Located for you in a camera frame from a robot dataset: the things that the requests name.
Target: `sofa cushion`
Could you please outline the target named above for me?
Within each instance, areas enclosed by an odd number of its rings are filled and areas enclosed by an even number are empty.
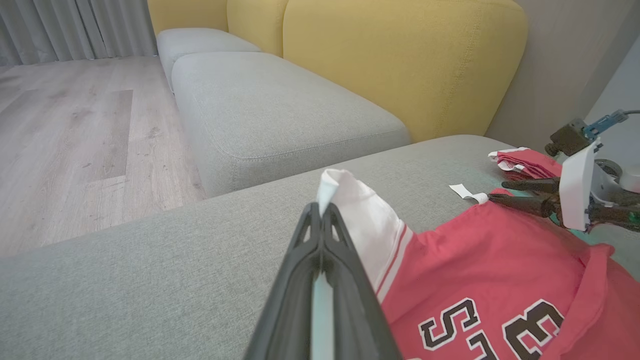
[[[157,36],[157,46],[166,80],[172,90],[173,64],[184,55],[211,51],[260,51],[256,45],[226,31],[207,28],[164,30]]]
[[[209,196],[410,143],[389,112],[271,54],[183,56],[173,89]]]
[[[434,229],[500,183],[455,136],[335,165],[415,231]],[[0,260],[1,359],[241,359],[322,170],[190,204]]]

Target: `gray ottoman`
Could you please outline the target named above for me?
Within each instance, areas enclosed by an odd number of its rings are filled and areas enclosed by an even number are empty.
[[[211,51],[260,51],[256,45],[237,36],[207,28],[164,30],[157,36],[157,45],[160,62],[172,90],[173,64],[184,55]]]
[[[386,110],[271,54],[183,56],[173,89],[209,196],[410,143]]]

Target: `white clothing tag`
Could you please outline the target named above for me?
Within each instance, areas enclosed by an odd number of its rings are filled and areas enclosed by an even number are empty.
[[[491,159],[491,161],[496,163],[496,162],[498,162],[498,152],[514,152],[514,151],[523,151],[523,150],[529,150],[529,148],[528,147],[519,147],[517,149],[506,149],[506,150],[492,151],[492,152],[489,153],[488,157]]]
[[[449,185],[451,190],[455,191],[462,199],[473,198],[478,201],[478,204],[484,204],[489,201],[489,196],[485,193],[471,193],[467,188],[465,188],[462,184],[457,185]]]
[[[524,170],[524,166],[520,165],[520,164],[514,164],[510,161],[500,161],[498,163],[498,167],[501,168],[504,171],[516,171],[516,172],[522,172],[522,170]]]

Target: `gray curtain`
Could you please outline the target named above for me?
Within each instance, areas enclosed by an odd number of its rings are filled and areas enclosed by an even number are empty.
[[[0,65],[157,55],[147,0],[0,0]]]

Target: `yellow sofa backrest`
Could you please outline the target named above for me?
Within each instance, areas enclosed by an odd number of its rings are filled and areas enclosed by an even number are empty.
[[[289,0],[284,58],[393,113],[419,142],[483,135],[527,21],[512,0]]]
[[[287,0],[228,0],[229,33],[265,53],[282,57],[282,20]]]
[[[227,30],[227,0],[147,0],[156,36],[175,28]]]

